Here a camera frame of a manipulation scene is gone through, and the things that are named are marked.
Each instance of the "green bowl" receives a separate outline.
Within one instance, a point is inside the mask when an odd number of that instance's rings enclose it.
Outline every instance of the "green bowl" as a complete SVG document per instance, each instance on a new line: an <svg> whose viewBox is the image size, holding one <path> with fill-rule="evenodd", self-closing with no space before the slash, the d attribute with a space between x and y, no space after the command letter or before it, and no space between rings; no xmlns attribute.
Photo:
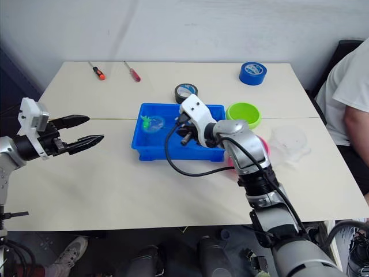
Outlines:
<svg viewBox="0 0 369 277"><path fill-rule="evenodd" d="M250 129L256 128L261 121L259 110L254 105L246 102L238 102L230 105L225 112L225 116L229 120L246 120Z"/></svg>

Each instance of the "screwdriver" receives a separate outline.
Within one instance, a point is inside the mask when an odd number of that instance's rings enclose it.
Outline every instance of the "screwdriver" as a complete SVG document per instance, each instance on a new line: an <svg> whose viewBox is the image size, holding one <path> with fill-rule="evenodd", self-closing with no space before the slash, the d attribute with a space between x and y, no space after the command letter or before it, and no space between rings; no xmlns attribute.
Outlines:
<svg viewBox="0 0 369 277"><path fill-rule="evenodd" d="M133 78L136 82L141 81L141 78L139 77L139 75L137 74L137 72L136 72L136 71L134 71L134 69L133 69L133 68L131 68L131 67L128 65L128 63L127 63L126 61L123 61L123 62L124 62L124 63L125 63L125 65L128 67L129 72L131 73L132 78Z"/></svg>
<svg viewBox="0 0 369 277"><path fill-rule="evenodd" d="M97 68L97 66L94 66L90 61L88 61L88 63L91 65L93 71L96 73L96 75L98 76L98 78L100 80L105 80L105 75L103 72L101 72L100 69Z"/></svg>

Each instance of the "white t-shirt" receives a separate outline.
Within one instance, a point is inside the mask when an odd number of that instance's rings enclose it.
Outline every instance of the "white t-shirt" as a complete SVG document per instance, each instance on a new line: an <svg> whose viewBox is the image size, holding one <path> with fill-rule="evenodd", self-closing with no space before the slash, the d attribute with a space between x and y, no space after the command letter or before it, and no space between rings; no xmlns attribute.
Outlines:
<svg viewBox="0 0 369 277"><path fill-rule="evenodd" d="M346 106L369 113L369 39L332 69L316 101L335 144L349 146L343 120Z"/></svg>

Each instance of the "sneaker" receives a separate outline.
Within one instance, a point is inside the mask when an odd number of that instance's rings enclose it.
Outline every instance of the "sneaker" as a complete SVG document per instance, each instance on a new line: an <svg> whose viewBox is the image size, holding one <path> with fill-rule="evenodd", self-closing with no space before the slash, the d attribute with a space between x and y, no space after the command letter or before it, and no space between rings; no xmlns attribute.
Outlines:
<svg viewBox="0 0 369 277"><path fill-rule="evenodd" d="M76 261L78 261L86 252L88 245L88 239L85 237L78 237L72 241L64 250L63 253L57 258L55 264L67 265L69 268L74 267Z"/></svg>

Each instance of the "dark shorts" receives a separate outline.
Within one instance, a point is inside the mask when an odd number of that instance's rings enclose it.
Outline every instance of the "dark shorts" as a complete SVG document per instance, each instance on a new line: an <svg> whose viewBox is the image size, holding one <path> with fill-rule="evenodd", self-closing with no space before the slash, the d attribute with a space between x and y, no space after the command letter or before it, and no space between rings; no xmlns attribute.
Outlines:
<svg viewBox="0 0 369 277"><path fill-rule="evenodd" d="M363 195L369 193L369 167L351 146L338 145L342 157L350 169Z"/></svg>

